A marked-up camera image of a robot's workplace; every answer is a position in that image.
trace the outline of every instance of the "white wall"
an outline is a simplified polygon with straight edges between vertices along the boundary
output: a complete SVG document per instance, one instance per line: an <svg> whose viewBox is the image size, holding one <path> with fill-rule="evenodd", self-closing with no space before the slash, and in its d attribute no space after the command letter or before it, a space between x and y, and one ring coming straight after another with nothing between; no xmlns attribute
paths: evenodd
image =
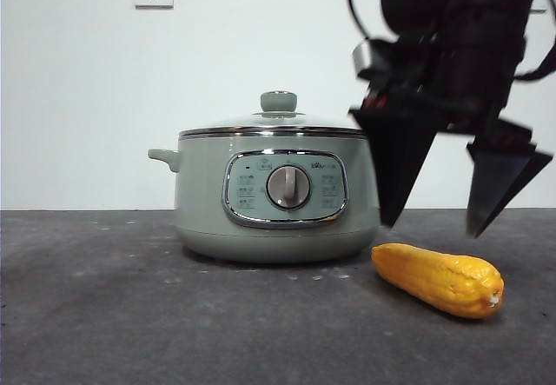
<svg viewBox="0 0 556 385"><path fill-rule="evenodd" d="M387 34L379 0L356 0L368 28ZM3 209L161 209L174 177L147 160L177 133L258 109L287 89L299 110L345 116L361 101L351 50L360 41L345 0L2 1ZM532 17L523 69L553 41ZM556 151L554 76L512 90L505 115ZM466 207L472 164L465 137L439 136L409 207ZM556 206L549 165L512 202Z"/></svg>

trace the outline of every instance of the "gray table surface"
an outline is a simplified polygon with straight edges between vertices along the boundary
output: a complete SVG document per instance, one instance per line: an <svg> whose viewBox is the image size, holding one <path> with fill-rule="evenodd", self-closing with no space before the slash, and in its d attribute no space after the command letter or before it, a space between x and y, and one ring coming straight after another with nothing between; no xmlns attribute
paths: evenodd
<svg viewBox="0 0 556 385"><path fill-rule="evenodd" d="M4 212L5 384L556 383L556 209L479 240L462 210L406 210L369 247L480 256L506 281L485 321L382 281L369 249L303 266L182 249L169 211Z"/></svg>

